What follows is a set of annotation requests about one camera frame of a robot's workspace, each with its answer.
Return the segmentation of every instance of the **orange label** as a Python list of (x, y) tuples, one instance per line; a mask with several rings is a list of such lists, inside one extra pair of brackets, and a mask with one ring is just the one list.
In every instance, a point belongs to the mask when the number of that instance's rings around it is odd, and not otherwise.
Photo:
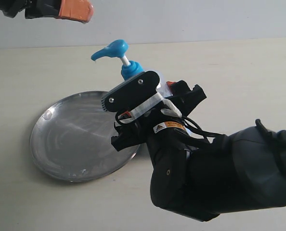
[(180, 128), (180, 129), (183, 129), (186, 131), (185, 127), (180, 124), (180, 123), (177, 123), (177, 122), (173, 122), (173, 121), (167, 121), (167, 122), (163, 122), (163, 123), (160, 123), (156, 126), (154, 126), (154, 132), (155, 134), (162, 131), (163, 129), (166, 129), (166, 128)]

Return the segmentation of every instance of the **metal plate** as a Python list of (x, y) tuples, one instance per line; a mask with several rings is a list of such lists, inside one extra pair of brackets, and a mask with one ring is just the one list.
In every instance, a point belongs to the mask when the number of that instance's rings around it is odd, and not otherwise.
[(105, 93), (75, 94), (43, 113), (30, 137), (38, 168), (60, 180), (83, 182), (104, 177), (134, 157), (139, 146), (117, 152), (111, 145), (115, 113), (102, 109)]

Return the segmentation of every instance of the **blue pump head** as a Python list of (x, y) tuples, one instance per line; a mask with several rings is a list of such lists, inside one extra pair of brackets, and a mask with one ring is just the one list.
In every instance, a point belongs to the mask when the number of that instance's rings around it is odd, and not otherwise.
[(126, 51), (128, 50), (128, 44), (122, 40), (118, 39), (114, 42), (110, 43), (105, 48), (97, 51), (91, 56), (93, 61), (96, 61), (102, 57), (110, 57), (110, 58), (119, 58), (123, 62), (121, 75), (123, 76), (124, 80), (127, 80), (137, 74), (143, 72), (143, 68), (138, 62), (135, 61), (128, 61), (127, 57), (125, 56)]

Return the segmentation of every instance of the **soap dispenser bottle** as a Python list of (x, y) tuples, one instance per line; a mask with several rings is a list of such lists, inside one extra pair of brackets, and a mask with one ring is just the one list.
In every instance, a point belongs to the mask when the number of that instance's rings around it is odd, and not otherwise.
[[(123, 63), (122, 68), (121, 68), (121, 75), (126, 81), (127, 79), (133, 76), (136, 76), (141, 72), (144, 72), (143, 68), (138, 62), (129, 61), (127, 59), (125, 53), (128, 50), (128, 47), (129, 47), (128, 44), (124, 40), (118, 39), (110, 43), (108, 46), (101, 49), (100, 51), (97, 51), (96, 53), (94, 53), (91, 56), (91, 59), (93, 61), (96, 61), (97, 59), (102, 58), (102, 57), (119, 58)], [(159, 73), (158, 75), (160, 77), (160, 83), (157, 86), (157, 89), (156, 89), (157, 92), (160, 93), (162, 97), (164, 98), (171, 96), (172, 93), (166, 81), (164, 80), (163, 76), (161, 76)]]

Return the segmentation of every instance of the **table surface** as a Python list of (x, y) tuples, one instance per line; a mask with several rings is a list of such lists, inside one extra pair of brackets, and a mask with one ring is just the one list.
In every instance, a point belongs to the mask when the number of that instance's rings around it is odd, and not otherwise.
[[(28, 138), (43, 110), (122, 81), (118, 59), (90, 60), (100, 48), (0, 50), (0, 231), (286, 230), (286, 207), (201, 223), (153, 206), (146, 150), (93, 182), (69, 185), (40, 173)], [(286, 38), (131, 45), (127, 56), (166, 80), (199, 84), (208, 98), (190, 117), (205, 130), (232, 134), (256, 118), (286, 129)]]

